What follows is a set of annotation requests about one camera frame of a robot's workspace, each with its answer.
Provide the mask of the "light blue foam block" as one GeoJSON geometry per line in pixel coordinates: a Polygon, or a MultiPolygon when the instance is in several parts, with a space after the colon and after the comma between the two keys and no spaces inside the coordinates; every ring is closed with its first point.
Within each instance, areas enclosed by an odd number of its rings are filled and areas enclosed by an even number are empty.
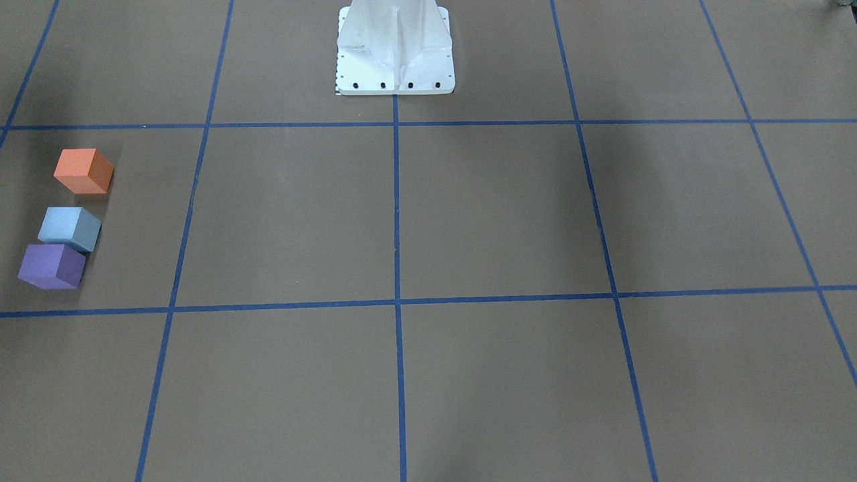
{"type": "Polygon", "coordinates": [[[37,235],[46,244],[64,244],[91,253],[95,250],[102,223],[82,207],[48,207],[37,235]]]}

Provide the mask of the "orange foam block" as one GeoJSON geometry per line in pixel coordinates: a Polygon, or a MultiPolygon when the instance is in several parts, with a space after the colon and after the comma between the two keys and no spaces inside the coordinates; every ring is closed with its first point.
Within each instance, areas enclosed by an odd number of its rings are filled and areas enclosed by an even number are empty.
{"type": "Polygon", "coordinates": [[[97,149],[62,149],[53,177],[74,194],[105,195],[114,169],[97,149]]]}

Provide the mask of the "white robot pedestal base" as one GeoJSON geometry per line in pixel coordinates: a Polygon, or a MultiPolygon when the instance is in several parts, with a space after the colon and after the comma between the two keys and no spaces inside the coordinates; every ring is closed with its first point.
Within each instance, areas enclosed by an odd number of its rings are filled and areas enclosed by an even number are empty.
{"type": "Polygon", "coordinates": [[[454,92],[450,15],[437,2],[353,1],[337,19],[337,95],[454,92]]]}

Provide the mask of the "purple foam block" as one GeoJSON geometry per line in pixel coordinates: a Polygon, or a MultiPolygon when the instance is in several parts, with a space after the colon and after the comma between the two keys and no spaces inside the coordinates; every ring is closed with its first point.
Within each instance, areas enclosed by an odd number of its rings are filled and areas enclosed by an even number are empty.
{"type": "Polygon", "coordinates": [[[30,244],[17,277],[41,289],[76,289],[86,257],[65,244],[30,244]]]}

